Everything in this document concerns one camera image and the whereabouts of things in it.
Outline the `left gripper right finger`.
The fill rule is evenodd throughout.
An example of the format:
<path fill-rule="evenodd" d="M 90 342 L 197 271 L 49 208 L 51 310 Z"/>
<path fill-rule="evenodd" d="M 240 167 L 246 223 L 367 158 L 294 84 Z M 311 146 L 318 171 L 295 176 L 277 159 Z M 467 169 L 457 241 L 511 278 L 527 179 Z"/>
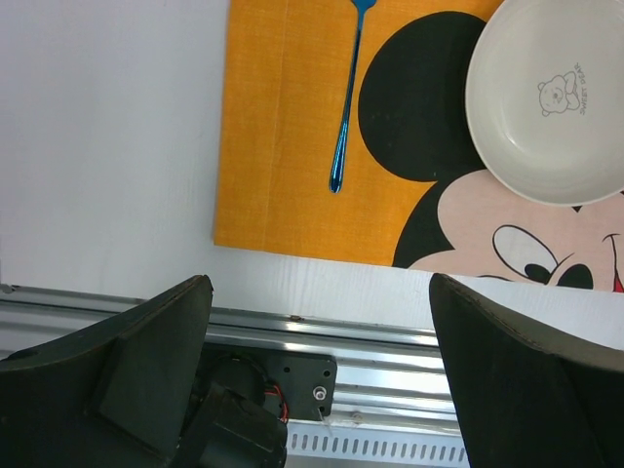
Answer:
<path fill-rule="evenodd" d="M 620 467 L 623 353 L 434 274 L 430 308 L 473 467 Z"/>

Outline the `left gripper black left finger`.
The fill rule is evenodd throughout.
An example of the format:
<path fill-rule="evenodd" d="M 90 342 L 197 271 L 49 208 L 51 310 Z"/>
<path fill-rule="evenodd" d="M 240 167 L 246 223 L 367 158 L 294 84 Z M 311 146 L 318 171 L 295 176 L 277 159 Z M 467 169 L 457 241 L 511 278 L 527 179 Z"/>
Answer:
<path fill-rule="evenodd" d="M 211 313 L 194 276 L 1 362 L 4 467 L 167 467 Z"/>

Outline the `orange Mickey placemat cloth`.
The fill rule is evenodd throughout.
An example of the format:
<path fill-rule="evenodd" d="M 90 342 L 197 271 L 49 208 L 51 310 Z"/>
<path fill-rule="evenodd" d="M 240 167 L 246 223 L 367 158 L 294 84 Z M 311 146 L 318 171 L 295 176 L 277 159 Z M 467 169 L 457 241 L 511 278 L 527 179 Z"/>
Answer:
<path fill-rule="evenodd" d="M 215 242 L 533 285 L 621 292 L 623 199 L 534 204 L 471 144 L 469 57 L 493 1 L 367 11 L 342 189 L 329 190 L 357 11 L 348 1 L 229 8 Z"/>

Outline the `blue fork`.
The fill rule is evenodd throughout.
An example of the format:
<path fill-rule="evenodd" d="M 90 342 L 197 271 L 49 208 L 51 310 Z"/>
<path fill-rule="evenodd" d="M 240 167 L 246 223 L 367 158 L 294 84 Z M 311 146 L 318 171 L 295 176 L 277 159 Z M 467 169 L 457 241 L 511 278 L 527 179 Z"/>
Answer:
<path fill-rule="evenodd" d="M 350 126 L 350 115 L 352 108 L 353 93 L 355 87 L 355 79 L 358 67 L 358 59 L 361 48 L 361 41 L 364 30 L 365 16 L 369 9 L 376 5 L 376 0 L 353 0 L 352 4 L 357 11 L 357 26 L 355 32 L 354 46 L 350 63 L 348 82 L 345 92 L 345 100 L 343 104 L 338 136 L 332 157 L 331 172 L 329 177 L 329 190 L 333 194 L 340 192 L 343 186 L 345 166 L 346 166 L 346 150 Z"/>

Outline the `white round plate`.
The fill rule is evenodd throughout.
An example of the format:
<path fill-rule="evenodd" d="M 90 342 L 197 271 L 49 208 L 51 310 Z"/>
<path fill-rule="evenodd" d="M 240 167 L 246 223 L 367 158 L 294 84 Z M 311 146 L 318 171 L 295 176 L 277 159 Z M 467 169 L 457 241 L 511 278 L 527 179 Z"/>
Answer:
<path fill-rule="evenodd" d="M 465 111 L 486 168 L 531 201 L 623 189 L 623 4 L 504 1 L 471 56 Z"/>

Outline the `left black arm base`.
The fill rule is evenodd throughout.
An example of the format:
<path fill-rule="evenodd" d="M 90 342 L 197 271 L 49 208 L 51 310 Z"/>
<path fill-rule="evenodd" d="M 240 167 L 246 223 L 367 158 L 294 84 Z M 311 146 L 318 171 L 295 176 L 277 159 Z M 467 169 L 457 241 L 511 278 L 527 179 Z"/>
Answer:
<path fill-rule="evenodd" d="M 336 377 L 327 354 L 205 343 L 196 388 L 214 381 L 284 422 L 320 421 L 332 412 Z"/>

